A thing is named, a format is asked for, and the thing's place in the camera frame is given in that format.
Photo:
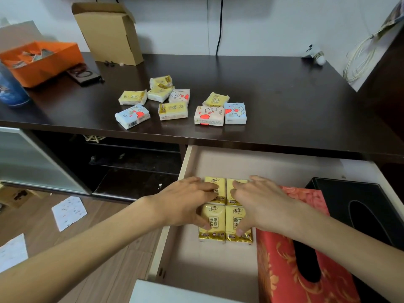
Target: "frosted glass panel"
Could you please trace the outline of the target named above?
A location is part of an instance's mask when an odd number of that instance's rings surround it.
[[[60,165],[35,148],[20,132],[0,131],[0,181],[86,193]]]

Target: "orange tray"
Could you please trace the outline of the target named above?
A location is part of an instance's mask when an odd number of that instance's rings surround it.
[[[41,49],[50,50],[54,54],[31,62],[21,68],[12,67],[13,64],[22,60],[21,54],[23,51],[40,53]],[[57,41],[34,41],[30,44],[0,53],[0,60],[8,67],[21,85],[28,88],[35,87],[51,77],[66,71],[68,68],[84,62],[77,44]]]

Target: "forearm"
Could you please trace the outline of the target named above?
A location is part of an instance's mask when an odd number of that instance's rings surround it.
[[[306,206],[294,239],[326,254],[392,303],[404,301],[404,252]]]
[[[0,274],[2,302],[57,302],[126,245],[161,225],[145,198]]]

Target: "white wall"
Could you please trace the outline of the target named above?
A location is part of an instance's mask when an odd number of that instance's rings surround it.
[[[71,14],[74,1],[94,0],[0,0],[0,17],[11,22],[34,20],[44,35],[76,41],[82,51],[88,51]],[[215,54],[220,0],[120,1],[135,16],[143,52]],[[224,0],[219,55],[300,56],[316,43],[342,73],[347,52],[378,30],[398,1]],[[393,31],[382,41],[373,66],[394,37]],[[353,87],[359,89],[364,79]]]

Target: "open drawer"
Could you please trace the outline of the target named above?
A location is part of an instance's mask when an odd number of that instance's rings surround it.
[[[305,187],[313,177],[378,183],[404,220],[404,205],[376,164],[367,161],[189,146],[179,179],[248,178]],[[165,227],[147,279],[241,302],[258,302],[256,244],[199,242],[194,225]]]

